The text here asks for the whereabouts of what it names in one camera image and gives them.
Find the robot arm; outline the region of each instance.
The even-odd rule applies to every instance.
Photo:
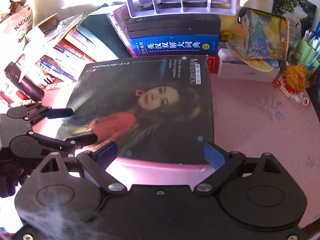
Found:
[[[7,114],[0,114],[0,197],[14,195],[18,182],[23,184],[49,153],[59,152],[68,157],[76,149],[96,142],[94,134],[61,141],[32,130],[45,117],[53,119],[72,114],[71,108],[51,109],[41,103],[14,107]]]
[[[308,238],[298,228],[306,197],[272,154],[246,158],[207,143],[204,155],[216,171],[194,189],[132,185],[128,190],[105,171],[117,156],[115,142],[68,157],[94,140],[47,139],[29,134],[30,124],[24,127],[7,148],[13,159],[28,160],[27,168],[35,170],[15,198],[24,226],[12,240]]]

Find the red earring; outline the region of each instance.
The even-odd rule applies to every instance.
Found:
[[[136,96],[141,97],[143,95],[144,91],[143,90],[136,90]]]

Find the red sleeve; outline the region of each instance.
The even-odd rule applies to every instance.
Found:
[[[119,112],[93,120],[89,129],[98,136],[97,143],[101,143],[110,137],[117,137],[125,134],[135,124],[136,118],[133,114]]]

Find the paper bag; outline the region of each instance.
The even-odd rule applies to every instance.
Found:
[[[10,11],[0,15],[0,68],[16,62],[26,44],[25,34],[32,28],[33,14],[26,0],[10,1]]]

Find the black bottle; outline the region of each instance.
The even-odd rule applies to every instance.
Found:
[[[35,102],[41,101],[44,97],[44,91],[37,87],[27,76],[24,76],[19,83],[21,70],[19,67],[10,62],[4,70],[5,76],[11,81],[22,93]]]

